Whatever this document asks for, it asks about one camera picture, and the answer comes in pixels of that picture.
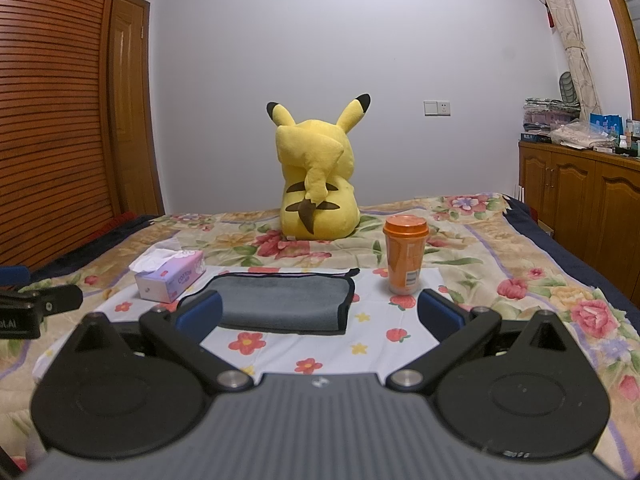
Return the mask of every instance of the blue gripper pad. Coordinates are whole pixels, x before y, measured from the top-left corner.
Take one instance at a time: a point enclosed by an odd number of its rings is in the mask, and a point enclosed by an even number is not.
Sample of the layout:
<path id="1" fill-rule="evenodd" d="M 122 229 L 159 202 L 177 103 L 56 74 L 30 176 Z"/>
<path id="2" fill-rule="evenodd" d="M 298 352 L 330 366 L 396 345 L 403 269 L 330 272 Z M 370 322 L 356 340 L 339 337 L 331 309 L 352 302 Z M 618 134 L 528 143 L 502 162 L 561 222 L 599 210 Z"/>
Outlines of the blue gripper pad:
<path id="1" fill-rule="evenodd" d="M 176 314 L 176 330 L 200 343 L 222 319 L 222 297 L 216 290 L 207 290 L 184 309 L 178 305 Z"/>
<path id="2" fill-rule="evenodd" d="M 468 322 L 468 312 L 430 288 L 418 296 L 420 323 L 442 342 Z"/>
<path id="3" fill-rule="evenodd" d="M 31 273 L 25 266 L 0 267 L 0 286 L 29 285 Z"/>

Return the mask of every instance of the red cloth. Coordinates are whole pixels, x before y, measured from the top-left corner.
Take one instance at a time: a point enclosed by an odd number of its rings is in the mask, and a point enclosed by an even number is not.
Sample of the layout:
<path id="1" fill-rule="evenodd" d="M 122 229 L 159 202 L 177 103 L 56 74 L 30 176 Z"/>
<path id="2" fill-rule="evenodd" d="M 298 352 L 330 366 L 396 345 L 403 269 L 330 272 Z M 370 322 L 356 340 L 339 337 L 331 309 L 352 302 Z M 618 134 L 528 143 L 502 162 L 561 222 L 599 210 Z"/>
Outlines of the red cloth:
<path id="1" fill-rule="evenodd" d="M 112 229 L 115 229 L 116 227 L 121 226 L 125 222 L 128 222 L 129 220 L 133 220 L 137 216 L 138 215 L 136 215 L 135 213 L 133 213 L 131 211 L 127 211 L 126 213 L 122 213 L 121 215 L 118 215 L 118 216 L 112 218 L 111 220 L 109 220 L 105 225 L 103 225 L 95 233 L 91 233 L 87 237 L 85 242 L 90 242 L 91 240 L 95 240 L 96 238 L 99 238 L 102 235 L 107 234 Z"/>
<path id="2" fill-rule="evenodd" d="M 23 456 L 12 456 L 11 459 L 15 462 L 15 465 L 20 468 L 20 471 L 27 471 L 27 461 Z"/>

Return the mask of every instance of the wooden door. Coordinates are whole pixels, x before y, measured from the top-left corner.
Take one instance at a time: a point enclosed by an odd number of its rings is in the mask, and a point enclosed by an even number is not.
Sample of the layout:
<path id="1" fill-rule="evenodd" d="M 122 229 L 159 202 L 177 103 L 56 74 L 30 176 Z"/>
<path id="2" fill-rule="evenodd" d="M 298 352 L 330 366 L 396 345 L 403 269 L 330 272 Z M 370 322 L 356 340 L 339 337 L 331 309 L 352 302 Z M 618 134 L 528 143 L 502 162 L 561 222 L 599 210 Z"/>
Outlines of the wooden door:
<path id="1" fill-rule="evenodd" d="M 113 11 L 114 151 L 124 211 L 164 214 L 151 131 L 145 0 L 116 0 Z"/>
<path id="2" fill-rule="evenodd" d="M 552 153 L 547 187 L 555 240 L 584 258 L 589 234 L 596 162 L 581 156 Z"/>
<path id="3" fill-rule="evenodd" d="M 640 172 L 598 163 L 585 261 L 628 298 L 640 273 Z"/>
<path id="4" fill-rule="evenodd" d="M 553 227 L 549 207 L 545 206 L 550 161 L 550 152 L 520 147 L 520 185 L 524 188 L 524 201 L 538 212 L 540 220 Z"/>

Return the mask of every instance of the floral bedspread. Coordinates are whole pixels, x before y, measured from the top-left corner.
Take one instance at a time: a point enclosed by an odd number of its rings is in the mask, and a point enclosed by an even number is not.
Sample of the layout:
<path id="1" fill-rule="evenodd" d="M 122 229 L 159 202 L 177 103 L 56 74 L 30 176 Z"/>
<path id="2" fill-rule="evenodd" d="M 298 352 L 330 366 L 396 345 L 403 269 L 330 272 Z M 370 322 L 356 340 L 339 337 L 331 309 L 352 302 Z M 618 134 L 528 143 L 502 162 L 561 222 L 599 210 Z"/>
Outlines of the floral bedspread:
<path id="1" fill-rule="evenodd" d="M 24 453 L 36 359 L 85 313 L 134 283 L 127 267 L 149 245 L 175 236 L 184 248 L 203 250 L 210 266 L 256 271 L 361 267 L 384 276 L 384 219 L 411 213 L 430 226 L 423 267 L 438 268 L 442 292 L 457 304 L 467 309 L 491 306 L 505 319 L 529 319 L 541 308 L 561 317 L 609 393 L 611 418 L 596 455 L 619 475 L 632 478 L 640 470 L 640 337 L 600 290 L 569 277 L 514 230 L 502 214 L 507 208 L 499 194 L 366 207 L 354 234 L 333 242 L 285 240 L 277 210 L 161 217 L 79 272 L 30 285 L 77 283 L 84 303 L 76 312 L 48 318 L 39 340 L 0 342 L 0 445 L 10 455 Z"/>

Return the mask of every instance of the light switch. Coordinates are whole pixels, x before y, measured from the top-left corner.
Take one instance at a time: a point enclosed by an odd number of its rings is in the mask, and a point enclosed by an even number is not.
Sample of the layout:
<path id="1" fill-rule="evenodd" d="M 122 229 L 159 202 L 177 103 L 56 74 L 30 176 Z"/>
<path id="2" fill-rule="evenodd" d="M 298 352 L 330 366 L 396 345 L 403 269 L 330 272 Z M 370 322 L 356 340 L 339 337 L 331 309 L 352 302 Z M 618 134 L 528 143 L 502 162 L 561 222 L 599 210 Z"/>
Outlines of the light switch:
<path id="1" fill-rule="evenodd" d="M 425 115 L 437 115 L 438 114 L 438 102 L 437 101 L 425 101 L 424 102 L 424 114 Z"/>

